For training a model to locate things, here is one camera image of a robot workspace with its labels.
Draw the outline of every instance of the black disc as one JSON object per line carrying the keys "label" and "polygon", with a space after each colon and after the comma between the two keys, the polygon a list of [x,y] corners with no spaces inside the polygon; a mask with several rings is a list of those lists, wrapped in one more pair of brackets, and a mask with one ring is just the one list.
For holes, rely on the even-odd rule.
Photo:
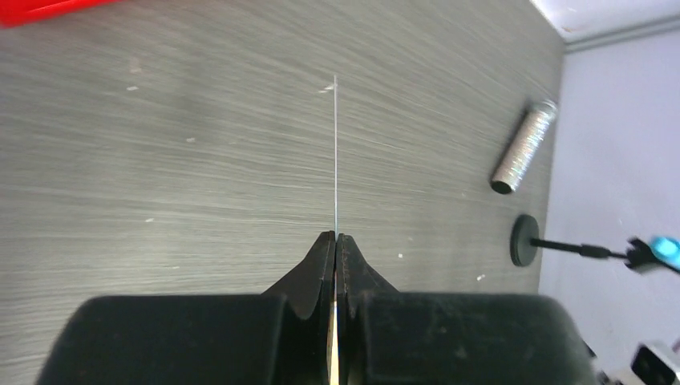
{"label": "black disc", "polygon": [[531,245],[532,238],[538,238],[536,218],[522,214],[517,217],[510,235],[510,258],[515,266],[529,266],[536,257],[536,247]]}

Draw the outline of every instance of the blue object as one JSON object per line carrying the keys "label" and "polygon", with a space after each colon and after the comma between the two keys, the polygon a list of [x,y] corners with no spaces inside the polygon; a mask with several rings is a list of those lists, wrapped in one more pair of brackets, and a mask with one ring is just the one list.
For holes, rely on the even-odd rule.
{"label": "blue object", "polygon": [[659,261],[680,269],[680,241],[671,237],[654,237],[650,248]]}

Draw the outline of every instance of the thin needle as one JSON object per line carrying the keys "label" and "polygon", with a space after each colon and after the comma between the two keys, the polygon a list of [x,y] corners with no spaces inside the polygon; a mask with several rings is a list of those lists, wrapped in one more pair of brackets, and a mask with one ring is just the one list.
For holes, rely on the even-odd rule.
{"label": "thin needle", "polygon": [[335,126],[335,241],[338,240],[338,77],[333,75],[333,123]]}

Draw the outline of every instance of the white panel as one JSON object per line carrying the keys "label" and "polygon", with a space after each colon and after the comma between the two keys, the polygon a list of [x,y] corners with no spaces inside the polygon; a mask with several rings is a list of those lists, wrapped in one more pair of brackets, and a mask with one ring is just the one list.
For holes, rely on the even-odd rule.
{"label": "white panel", "polygon": [[533,0],[567,42],[680,14],[680,0]]}
{"label": "white panel", "polygon": [[[680,31],[567,55],[545,238],[603,245],[680,237]],[[607,370],[640,341],[680,337],[680,276],[544,251],[540,288]]]}

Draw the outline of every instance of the red object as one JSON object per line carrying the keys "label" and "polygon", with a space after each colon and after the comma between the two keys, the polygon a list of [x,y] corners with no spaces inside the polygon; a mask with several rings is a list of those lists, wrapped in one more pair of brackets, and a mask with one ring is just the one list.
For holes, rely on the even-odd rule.
{"label": "red object", "polygon": [[115,0],[0,0],[0,22],[18,26]]}

